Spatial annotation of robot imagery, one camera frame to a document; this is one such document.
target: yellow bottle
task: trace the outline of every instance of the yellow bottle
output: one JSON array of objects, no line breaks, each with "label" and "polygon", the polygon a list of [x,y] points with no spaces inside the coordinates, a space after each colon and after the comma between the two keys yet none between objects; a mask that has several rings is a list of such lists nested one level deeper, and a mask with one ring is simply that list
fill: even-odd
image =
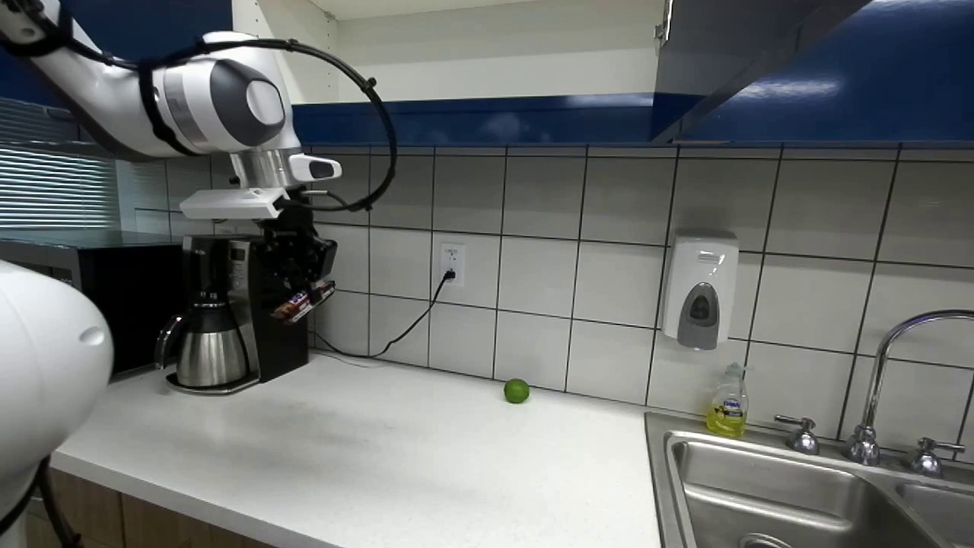
[{"label": "yellow bottle", "polygon": [[748,423],[747,367],[731,361],[704,412],[711,435],[740,440]]}]

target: coffee maker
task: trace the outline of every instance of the coffee maker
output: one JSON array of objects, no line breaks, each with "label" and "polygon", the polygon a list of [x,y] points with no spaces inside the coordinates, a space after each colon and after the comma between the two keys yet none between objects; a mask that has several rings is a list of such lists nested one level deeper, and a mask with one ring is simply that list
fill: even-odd
[{"label": "coffee maker", "polygon": [[300,367],[304,313],[331,291],[331,262],[336,242],[315,233],[187,239],[187,310],[154,361],[175,365],[167,382],[183,392],[240,392]]}]

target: soap dispenser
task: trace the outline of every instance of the soap dispenser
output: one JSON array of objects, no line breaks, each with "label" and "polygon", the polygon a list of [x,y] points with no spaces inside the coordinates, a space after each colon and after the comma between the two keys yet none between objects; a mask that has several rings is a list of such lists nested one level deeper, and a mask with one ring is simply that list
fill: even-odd
[{"label": "soap dispenser", "polygon": [[664,301],[664,336],[714,351],[731,337],[740,247],[731,239],[677,239]]}]

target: wall socket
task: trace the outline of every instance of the wall socket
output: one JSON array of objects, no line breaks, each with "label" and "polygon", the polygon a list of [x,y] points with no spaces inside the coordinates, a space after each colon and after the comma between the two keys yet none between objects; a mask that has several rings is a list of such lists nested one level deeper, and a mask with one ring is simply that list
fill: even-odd
[{"label": "wall socket", "polygon": [[445,278],[454,272],[456,278],[447,281],[449,290],[466,290],[466,247],[462,245],[442,245],[438,247],[438,275]]}]

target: kitchen counter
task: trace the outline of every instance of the kitchen counter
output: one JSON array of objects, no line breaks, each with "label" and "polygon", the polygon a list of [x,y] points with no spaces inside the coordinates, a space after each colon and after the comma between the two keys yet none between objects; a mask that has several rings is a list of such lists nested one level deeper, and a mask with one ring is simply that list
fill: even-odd
[{"label": "kitchen counter", "polygon": [[658,548],[643,412],[315,356],[227,398],[113,383],[56,469],[269,546]]}]

